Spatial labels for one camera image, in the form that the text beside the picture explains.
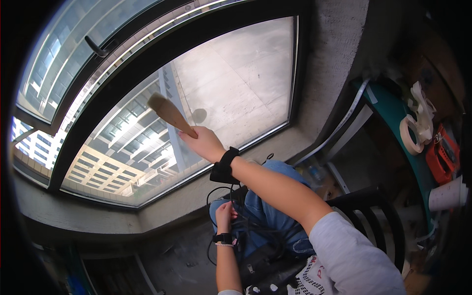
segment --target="black wristband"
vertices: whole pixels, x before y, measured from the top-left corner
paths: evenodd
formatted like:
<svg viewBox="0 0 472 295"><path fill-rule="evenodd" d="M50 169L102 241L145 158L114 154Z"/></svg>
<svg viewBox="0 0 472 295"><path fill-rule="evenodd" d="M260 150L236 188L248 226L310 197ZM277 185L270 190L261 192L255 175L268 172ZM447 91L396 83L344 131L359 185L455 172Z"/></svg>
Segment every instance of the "black wristband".
<svg viewBox="0 0 472 295"><path fill-rule="evenodd" d="M230 233L223 233L213 236L212 241L214 243L221 242L222 244L233 244L233 235Z"/></svg>
<svg viewBox="0 0 472 295"><path fill-rule="evenodd" d="M239 156L239 150L230 146L229 150L216 162L211 169L210 180L215 182L228 183L238 185L239 180L231 176L231 162L235 157Z"/></svg>

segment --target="brush bristles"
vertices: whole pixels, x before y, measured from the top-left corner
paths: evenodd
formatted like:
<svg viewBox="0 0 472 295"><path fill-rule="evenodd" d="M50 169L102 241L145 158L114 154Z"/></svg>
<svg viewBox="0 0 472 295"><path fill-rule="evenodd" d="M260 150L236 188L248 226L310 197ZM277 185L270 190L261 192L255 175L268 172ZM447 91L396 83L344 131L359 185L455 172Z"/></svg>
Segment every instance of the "brush bristles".
<svg viewBox="0 0 472 295"><path fill-rule="evenodd" d="M154 92L149 98L147 105L154 111L157 111L165 100L166 98L162 94Z"/></svg>

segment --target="masking tape roll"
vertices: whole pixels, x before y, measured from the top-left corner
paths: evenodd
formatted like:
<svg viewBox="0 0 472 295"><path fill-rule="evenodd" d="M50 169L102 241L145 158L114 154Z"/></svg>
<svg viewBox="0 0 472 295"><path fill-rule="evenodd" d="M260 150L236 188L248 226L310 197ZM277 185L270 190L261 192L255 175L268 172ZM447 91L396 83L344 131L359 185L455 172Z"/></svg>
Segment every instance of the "masking tape roll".
<svg viewBox="0 0 472 295"><path fill-rule="evenodd" d="M408 127L413 131L416 143L413 142ZM400 136L406 150L413 156L416 156L423 151L424 145L420 143L418 132L416 131L416 122L411 115L406 115L406 117L400 122Z"/></svg>

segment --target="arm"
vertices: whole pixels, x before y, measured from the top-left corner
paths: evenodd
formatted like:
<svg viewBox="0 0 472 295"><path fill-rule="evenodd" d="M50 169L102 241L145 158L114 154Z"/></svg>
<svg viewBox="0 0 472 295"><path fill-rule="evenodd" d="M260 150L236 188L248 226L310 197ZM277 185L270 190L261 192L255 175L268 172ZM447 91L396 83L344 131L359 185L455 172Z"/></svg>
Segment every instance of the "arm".
<svg viewBox="0 0 472 295"><path fill-rule="evenodd" d="M194 129L198 139L179 135L201 157L219 161L226 150L216 135L205 127ZM388 256L311 189L241 157L233 159L231 168L236 179L303 226L336 289L346 294L405 294L401 274Z"/></svg>
<svg viewBox="0 0 472 295"><path fill-rule="evenodd" d="M219 161L226 150L213 131L201 126L193 128L198 139L179 132L182 140L211 163ZM318 220L333 211L315 192L290 177L248 163L241 157L234 158L231 168L234 178L269 205L298 221L308 235Z"/></svg>
<svg viewBox="0 0 472 295"><path fill-rule="evenodd" d="M217 235L231 232L231 219L237 217L232 203L222 204L215 212L216 225L218 227ZM218 292L224 290L235 290L243 292L239 270L237 267L233 247L216 246L216 286Z"/></svg>

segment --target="black chair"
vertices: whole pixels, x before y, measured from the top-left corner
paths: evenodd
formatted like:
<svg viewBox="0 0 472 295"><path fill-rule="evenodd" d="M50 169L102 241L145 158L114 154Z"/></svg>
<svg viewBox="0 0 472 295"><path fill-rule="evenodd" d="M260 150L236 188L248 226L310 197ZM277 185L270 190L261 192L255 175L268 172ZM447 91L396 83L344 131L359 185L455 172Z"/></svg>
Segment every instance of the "black chair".
<svg viewBox="0 0 472 295"><path fill-rule="evenodd" d="M385 192L381 186L367 187L350 194L339 196L333 200L327 201L327 203L331 207L340 209L351 220L354 227L367 236L361 220L353 211L359 210L362 212L372 228L377 247L387 253L382 227L371 209L373 206L379 206L385 214L392 231L393 242L395 244L395 266L402 272L405 261L405 233L397 211L386 198Z"/></svg>

